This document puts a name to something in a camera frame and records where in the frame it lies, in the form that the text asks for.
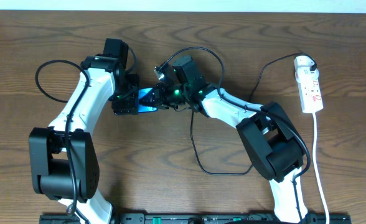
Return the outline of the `blue smartphone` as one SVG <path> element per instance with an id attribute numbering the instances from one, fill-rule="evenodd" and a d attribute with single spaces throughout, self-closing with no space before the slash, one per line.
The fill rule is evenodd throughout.
<path id="1" fill-rule="evenodd" d="M 138 95 L 138 100 L 140 100 L 143 96 L 145 95 L 153 95 L 154 94 L 154 90 L 153 88 L 143 88 L 140 89 L 138 91 L 139 95 Z M 150 113 L 150 112 L 155 112 L 158 109 L 156 107 L 148 107 L 148 106 L 143 106 L 138 104 L 138 113 Z"/>

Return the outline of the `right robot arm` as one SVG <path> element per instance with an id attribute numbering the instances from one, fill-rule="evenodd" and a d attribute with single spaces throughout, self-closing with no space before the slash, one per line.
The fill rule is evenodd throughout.
<path id="1" fill-rule="evenodd" d="M 241 100 L 205 80 L 190 55 L 154 69 L 159 83 L 139 91 L 139 104 L 155 109 L 188 105 L 193 113 L 237 130 L 252 168 L 269 181 L 274 214 L 281 222 L 301 223 L 307 215 L 300 177 L 309 168 L 309 151 L 282 107 Z"/>

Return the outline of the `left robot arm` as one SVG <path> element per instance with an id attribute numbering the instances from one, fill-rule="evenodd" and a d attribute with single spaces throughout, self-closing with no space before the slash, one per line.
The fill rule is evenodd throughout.
<path id="1" fill-rule="evenodd" d="M 103 52 L 70 65 L 80 79 L 64 109 L 29 135 L 34 192 L 56 200 L 80 223 L 115 223 L 117 214 L 98 190 L 100 167 L 92 136 L 107 102 L 116 115 L 138 113 L 139 77 L 127 68 L 133 50 L 107 38 Z"/>

